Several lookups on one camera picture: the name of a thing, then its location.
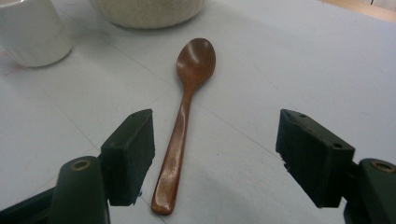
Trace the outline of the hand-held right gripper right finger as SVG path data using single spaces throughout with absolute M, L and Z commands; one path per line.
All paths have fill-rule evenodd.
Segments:
M 316 207 L 336 207 L 355 148 L 305 114 L 282 109 L 276 152 Z

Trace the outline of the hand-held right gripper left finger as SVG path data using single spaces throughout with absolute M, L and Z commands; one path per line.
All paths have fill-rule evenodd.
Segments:
M 135 204 L 154 157 L 152 110 L 135 112 L 101 146 L 99 158 L 111 205 Z

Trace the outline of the brown wooden spoon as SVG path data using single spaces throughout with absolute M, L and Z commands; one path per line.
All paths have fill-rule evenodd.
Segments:
M 191 100 L 194 92 L 214 73 L 216 52 L 205 38 L 194 38 L 177 57 L 176 70 L 183 94 L 169 144 L 151 200 L 151 211 L 161 216 L 173 213 L 184 158 Z

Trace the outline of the speckled white bowl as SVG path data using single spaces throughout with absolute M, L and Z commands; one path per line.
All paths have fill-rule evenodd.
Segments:
M 89 0 L 108 21 L 126 28 L 158 29 L 196 16 L 205 0 Z

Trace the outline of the white cup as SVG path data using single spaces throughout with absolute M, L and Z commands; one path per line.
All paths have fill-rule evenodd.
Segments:
M 57 63 L 72 49 L 51 0 L 0 0 L 0 45 L 26 67 Z

